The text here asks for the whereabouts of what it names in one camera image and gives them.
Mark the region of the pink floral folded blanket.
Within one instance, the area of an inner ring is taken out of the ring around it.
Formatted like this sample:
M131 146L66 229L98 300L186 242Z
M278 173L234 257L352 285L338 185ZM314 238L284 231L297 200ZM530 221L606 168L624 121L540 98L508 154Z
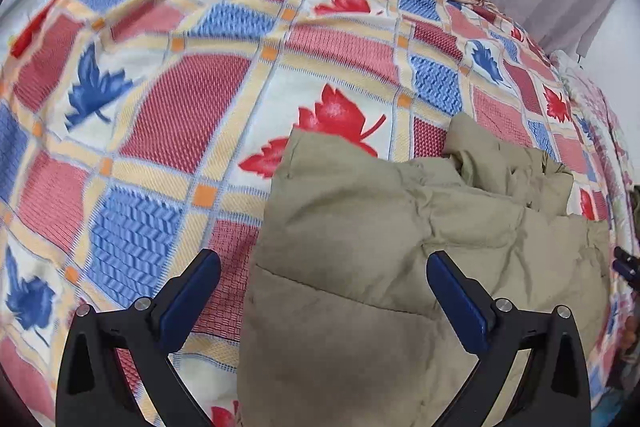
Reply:
M578 64L562 50L550 55L550 62L558 72L570 101L582 114L591 143L603 169L616 225L634 228L634 213L629 193L634 189L634 165L628 153L626 136L620 120L600 87Z

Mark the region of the leaf patchwork bed quilt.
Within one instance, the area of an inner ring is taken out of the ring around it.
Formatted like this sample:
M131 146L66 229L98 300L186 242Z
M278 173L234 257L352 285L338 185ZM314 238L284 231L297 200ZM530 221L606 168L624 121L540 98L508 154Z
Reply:
M51 0L1 67L1 370L28 419L55 424L80 306L153 298L208 248L219 282L168 359L209 426L246 426L250 260L291 133L406 162L461 113L565 166L568 212L608 225L598 403L634 303L614 248L639 245L550 55L488 0Z

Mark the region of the olive green garment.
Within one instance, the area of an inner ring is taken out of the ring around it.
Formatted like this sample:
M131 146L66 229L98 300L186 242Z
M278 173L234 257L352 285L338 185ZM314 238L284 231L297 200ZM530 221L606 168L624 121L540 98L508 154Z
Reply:
M635 185L628 193L631 208L632 222L634 222L634 234L640 239L640 185Z

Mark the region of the khaki puffer jacket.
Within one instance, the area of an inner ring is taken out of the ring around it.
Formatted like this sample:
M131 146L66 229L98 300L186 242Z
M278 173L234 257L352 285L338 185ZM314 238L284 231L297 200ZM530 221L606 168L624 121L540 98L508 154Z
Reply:
M247 426L428 426L474 364L426 278L445 251L490 295L602 331L610 232L567 210L543 150L451 119L444 153L378 159L295 130L250 260L238 394Z

